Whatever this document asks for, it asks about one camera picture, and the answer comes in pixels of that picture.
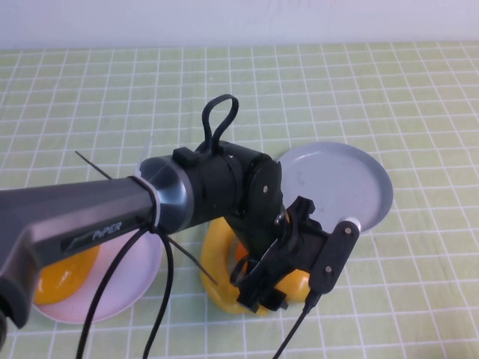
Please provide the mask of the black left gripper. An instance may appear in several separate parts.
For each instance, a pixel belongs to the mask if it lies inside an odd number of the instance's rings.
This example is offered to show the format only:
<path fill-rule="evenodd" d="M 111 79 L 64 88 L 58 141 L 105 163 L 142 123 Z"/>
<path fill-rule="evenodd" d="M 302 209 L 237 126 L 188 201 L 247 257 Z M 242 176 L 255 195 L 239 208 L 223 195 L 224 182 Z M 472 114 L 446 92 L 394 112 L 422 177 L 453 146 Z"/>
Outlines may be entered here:
<path fill-rule="evenodd" d="M 311 220 L 314 210 L 312 200 L 298 196 L 287 211 L 266 226 L 235 215 L 226 218 L 246 249 L 230 276 L 230 283 L 239 290 L 237 303 L 242 307 L 250 311 L 260 307 L 286 310 L 287 293 L 277 285 L 296 270 L 309 274 L 305 310 L 317 304 L 322 293 L 314 284 L 319 277 L 316 263 L 329 234 Z"/>

